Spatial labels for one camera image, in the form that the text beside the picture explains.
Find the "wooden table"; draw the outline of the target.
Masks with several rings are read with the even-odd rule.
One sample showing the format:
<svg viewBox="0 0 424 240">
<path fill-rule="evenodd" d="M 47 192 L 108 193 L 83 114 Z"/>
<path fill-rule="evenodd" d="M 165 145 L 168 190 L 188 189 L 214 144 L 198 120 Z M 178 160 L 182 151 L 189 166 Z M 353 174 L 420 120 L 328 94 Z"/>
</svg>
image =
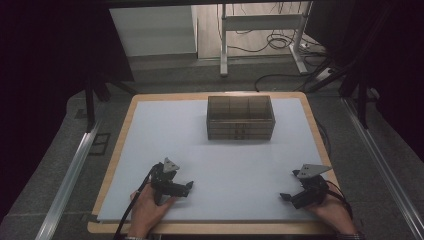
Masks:
<svg viewBox="0 0 424 240">
<path fill-rule="evenodd" d="M 112 233 L 119 227 L 118 223 L 120 220 L 105 222 L 99 220 L 98 215 L 112 183 L 137 103 L 140 101 L 188 100 L 204 100 L 207 103 L 208 97 L 209 96 L 206 93 L 140 94 L 133 97 L 93 209 L 93 213 L 96 215 L 97 220 L 96 222 L 89 224 L 88 229 L 90 232 Z M 315 123 L 306 96 L 299 92 L 274 92 L 271 94 L 270 98 L 272 102 L 275 99 L 296 98 L 300 100 L 321 158 L 321 161 L 318 164 L 329 164 L 329 157 L 325 150 L 323 141 L 321 140 L 317 124 Z M 168 221 L 165 218 L 157 225 L 154 231 L 157 234 L 163 235 L 324 235 L 330 233 L 331 230 L 324 223 L 312 216 L 311 219 L 307 221 Z"/>
</svg>

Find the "white power strip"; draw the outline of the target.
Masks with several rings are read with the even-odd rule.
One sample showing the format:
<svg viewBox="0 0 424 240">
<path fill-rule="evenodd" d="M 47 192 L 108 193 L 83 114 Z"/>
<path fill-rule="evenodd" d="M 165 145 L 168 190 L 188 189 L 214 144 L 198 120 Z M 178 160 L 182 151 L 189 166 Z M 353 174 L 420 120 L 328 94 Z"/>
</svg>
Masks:
<svg viewBox="0 0 424 240">
<path fill-rule="evenodd" d="M 333 68 L 327 67 L 315 76 L 315 80 L 320 82 L 326 79 L 327 77 L 331 76 L 334 72 L 335 70 Z"/>
</svg>

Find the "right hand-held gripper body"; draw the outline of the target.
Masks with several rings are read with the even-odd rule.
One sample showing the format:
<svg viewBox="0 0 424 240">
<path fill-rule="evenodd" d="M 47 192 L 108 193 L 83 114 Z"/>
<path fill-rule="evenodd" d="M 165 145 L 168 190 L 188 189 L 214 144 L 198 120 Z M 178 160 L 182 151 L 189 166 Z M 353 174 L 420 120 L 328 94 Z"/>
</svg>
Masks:
<svg viewBox="0 0 424 240">
<path fill-rule="evenodd" d="M 301 167 L 297 178 L 303 187 L 303 191 L 292 196 L 291 201 L 296 209 L 323 202 L 329 186 L 321 174 L 329 170 L 331 170 L 330 166 L 316 164 L 304 164 Z"/>
</svg>

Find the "person's right hand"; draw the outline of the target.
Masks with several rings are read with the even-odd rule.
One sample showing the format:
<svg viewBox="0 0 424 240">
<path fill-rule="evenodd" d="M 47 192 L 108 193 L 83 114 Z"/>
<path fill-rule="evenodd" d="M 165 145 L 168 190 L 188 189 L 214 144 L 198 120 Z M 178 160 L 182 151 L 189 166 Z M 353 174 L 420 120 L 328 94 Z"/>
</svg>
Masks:
<svg viewBox="0 0 424 240">
<path fill-rule="evenodd" d="M 332 195 L 327 194 L 321 204 L 313 204 L 306 207 L 322 221 L 332 227 L 337 233 L 345 235 L 358 234 L 348 210 L 343 202 Z"/>
</svg>

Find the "black stand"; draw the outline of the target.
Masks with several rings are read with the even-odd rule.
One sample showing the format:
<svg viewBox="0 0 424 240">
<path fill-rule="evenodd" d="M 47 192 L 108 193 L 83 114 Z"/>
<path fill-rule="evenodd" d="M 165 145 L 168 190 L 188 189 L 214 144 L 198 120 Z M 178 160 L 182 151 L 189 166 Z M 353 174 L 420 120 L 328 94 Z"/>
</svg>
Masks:
<svg viewBox="0 0 424 240">
<path fill-rule="evenodd" d="M 368 98 L 369 80 L 366 71 L 361 66 L 350 66 L 342 85 L 339 88 L 341 97 L 351 97 L 354 91 L 357 91 L 356 98 L 356 111 L 357 119 L 360 124 L 368 129 L 366 119 L 367 103 L 370 101 Z"/>
<path fill-rule="evenodd" d="M 96 123 L 93 95 L 96 95 L 101 102 L 108 102 L 111 98 L 111 93 L 107 87 L 107 83 L 118 87 L 132 96 L 138 94 L 135 89 L 107 74 L 98 73 L 93 76 L 89 76 L 85 81 L 87 133 L 90 133 L 94 129 Z"/>
</svg>

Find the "person's left hand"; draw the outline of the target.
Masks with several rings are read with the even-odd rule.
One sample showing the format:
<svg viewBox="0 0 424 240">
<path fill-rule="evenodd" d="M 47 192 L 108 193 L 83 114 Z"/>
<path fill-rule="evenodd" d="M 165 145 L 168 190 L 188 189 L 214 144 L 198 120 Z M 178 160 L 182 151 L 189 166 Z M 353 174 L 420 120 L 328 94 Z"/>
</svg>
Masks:
<svg viewBox="0 0 424 240">
<path fill-rule="evenodd" d="M 154 195 L 155 190 L 146 185 L 138 196 L 131 211 L 131 226 L 127 234 L 129 238 L 145 239 L 177 200 L 176 197 L 170 197 L 162 205 L 157 205 Z"/>
</svg>

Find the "white metal desk frame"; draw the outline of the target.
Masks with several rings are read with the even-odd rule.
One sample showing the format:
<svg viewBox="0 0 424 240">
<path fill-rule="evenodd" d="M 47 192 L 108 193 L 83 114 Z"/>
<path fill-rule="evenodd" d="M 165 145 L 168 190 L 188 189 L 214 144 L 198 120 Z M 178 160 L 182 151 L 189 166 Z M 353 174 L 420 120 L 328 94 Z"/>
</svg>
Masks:
<svg viewBox="0 0 424 240">
<path fill-rule="evenodd" d="M 248 15 L 228 16 L 226 5 L 222 5 L 221 15 L 221 55 L 220 75 L 228 75 L 227 32 L 247 30 L 294 30 L 294 42 L 289 50 L 300 74 L 306 74 L 307 68 L 300 57 L 300 42 L 309 17 L 312 1 L 307 1 L 305 8 L 298 14 L 286 15 Z"/>
</svg>

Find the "dark wristband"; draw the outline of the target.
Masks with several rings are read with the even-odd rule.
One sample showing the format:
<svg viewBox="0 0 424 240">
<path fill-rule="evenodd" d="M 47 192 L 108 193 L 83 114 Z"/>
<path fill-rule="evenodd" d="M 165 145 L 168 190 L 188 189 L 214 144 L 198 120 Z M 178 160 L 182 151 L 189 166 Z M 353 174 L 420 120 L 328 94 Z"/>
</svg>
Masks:
<svg viewBox="0 0 424 240">
<path fill-rule="evenodd" d="M 366 240 L 366 236 L 360 232 L 355 234 L 337 233 L 337 240 Z"/>
</svg>

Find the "aluminium rail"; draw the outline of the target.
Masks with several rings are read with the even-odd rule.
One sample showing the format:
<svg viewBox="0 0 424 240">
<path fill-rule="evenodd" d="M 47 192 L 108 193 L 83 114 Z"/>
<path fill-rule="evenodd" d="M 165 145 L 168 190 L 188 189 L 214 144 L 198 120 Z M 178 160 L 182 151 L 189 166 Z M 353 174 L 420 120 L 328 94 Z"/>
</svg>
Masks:
<svg viewBox="0 0 424 240">
<path fill-rule="evenodd" d="M 377 170 L 385 182 L 415 240 L 424 240 L 424 220 L 420 216 L 415 205 L 401 186 L 394 172 L 389 167 L 386 158 L 375 142 L 371 132 L 360 122 L 357 117 L 357 110 L 355 109 L 354 104 L 346 98 L 342 98 L 341 102 L 345 106 L 356 131 L 364 142 L 364 145 L 376 165 Z"/>
<path fill-rule="evenodd" d="M 46 217 L 44 218 L 44 221 L 35 237 L 35 240 L 51 240 L 54 236 L 62 214 L 88 156 L 91 145 L 98 132 L 99 126 L 100 122 L 96 121 L 91 130 L 83 135 L 49 211 L 47 212 Z"/>
</svg>

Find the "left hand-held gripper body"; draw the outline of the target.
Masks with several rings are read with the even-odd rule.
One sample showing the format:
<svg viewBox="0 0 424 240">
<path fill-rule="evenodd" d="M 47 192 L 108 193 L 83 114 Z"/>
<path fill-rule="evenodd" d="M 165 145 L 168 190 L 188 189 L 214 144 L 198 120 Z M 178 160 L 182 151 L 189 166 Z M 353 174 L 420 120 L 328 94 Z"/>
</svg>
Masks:
<svg viewBox="0 0 424 240">
<path fill-rule="evenodd" d="M 187 191 L 185 185 L 173 182 L 178 170 L 179 166 L 169 158 L 165 158 L 164 162 L 159 162 L 153 167 L 151 185 L 155 190 L 154 201 L 157 205 L 161 204 L 163 195 L 182 197 L 183 192 Z"/>
</svg>

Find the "black floor plate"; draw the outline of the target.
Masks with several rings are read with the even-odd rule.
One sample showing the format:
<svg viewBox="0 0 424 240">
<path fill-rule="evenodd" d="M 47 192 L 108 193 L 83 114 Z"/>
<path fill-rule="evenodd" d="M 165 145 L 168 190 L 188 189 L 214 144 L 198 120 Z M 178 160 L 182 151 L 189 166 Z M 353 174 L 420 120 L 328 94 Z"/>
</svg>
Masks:
<svg viewBox="0 0 424 240">
<path fill-rule="evenodd" d="M 109 140 L 110 140 L 110 133 L 98 133 L 94 141 L 91 145 L 91 148 L 89 150 L 90 156 L 103 156 L 106 153 Z"/>
</svg>

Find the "white table mat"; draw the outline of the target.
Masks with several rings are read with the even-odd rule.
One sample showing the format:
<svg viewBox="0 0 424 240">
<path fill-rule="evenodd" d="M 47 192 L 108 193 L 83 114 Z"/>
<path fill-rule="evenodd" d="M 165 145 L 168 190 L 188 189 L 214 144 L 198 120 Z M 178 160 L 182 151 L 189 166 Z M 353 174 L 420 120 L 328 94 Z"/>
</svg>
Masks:
<svg viewBox="0 0 424 240">
<path fill-rule="evenodd" d="M 170 159 L 174 180 L 192 183 L 187 197 L 168 211 L 168 221 L 284 221 L 311 214 L 282 200 L 301 192 L 295 169 L 321 158 L 300 100 L 272 102 L 276 124 L 270 140 L 211 140 L 204 100 L 140 101 L 98 215 L 118 221 L 151 167 Z"/>
</svg>

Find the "brown drawer organizer box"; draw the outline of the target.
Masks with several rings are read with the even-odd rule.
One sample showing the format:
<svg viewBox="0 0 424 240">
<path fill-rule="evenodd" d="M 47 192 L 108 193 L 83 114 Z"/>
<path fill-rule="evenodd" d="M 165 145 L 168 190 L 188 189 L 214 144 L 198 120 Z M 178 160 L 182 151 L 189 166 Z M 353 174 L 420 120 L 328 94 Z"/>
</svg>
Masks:
<svg viewBox="0 0 424 240">
<path fill-rule="evenodd" d="M 209 96 L 209 140 L 270 140 L 276 120 L 269 96 Z"/>
</svg>

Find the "white panel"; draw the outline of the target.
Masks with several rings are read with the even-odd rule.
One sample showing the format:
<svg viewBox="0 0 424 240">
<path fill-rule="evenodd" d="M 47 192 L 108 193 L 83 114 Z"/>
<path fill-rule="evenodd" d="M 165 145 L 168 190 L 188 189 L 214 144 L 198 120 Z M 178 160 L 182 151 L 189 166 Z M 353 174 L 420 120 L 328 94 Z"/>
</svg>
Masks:
<svg viewBox="0 0 424 240">
<path fill-rule="evenodd" d="M 193 6 L 114 8 L 109 12 L 128 57 L 197 52 Z"/>
</svg>

